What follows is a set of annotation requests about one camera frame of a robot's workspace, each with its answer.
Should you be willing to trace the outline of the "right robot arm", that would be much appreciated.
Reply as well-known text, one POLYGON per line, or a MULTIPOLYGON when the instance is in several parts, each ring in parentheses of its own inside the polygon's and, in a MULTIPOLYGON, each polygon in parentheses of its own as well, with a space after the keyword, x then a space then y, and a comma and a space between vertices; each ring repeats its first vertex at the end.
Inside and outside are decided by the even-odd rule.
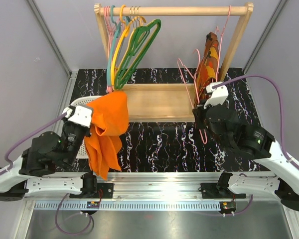
POLYGON ((207 108, 197 105, 192 111, 198 129, 206 129, 218 144, 234 155, 259 163, 275 174, 260 178, 222 173, 216 184, 219 196, 273 197, 299 211, 299 162, 283 152, 272 134, 261 126, 242 124, 237 113, 223 105, 207 108))

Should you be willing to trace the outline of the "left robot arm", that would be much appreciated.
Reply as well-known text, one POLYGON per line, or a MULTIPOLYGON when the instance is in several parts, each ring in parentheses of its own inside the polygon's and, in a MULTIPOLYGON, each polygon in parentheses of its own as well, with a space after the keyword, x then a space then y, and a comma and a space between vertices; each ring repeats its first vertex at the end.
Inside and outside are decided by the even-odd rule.
POLYGON ((65 122, 62 134, 47 131, 32 140, 31 147, 8 167, 0 168, 0 201, 18 201, 24 197, 92 198, 98 192, 96 176, 55 176, 58 167, 70 169, 90 132, 86 126, 65 122))

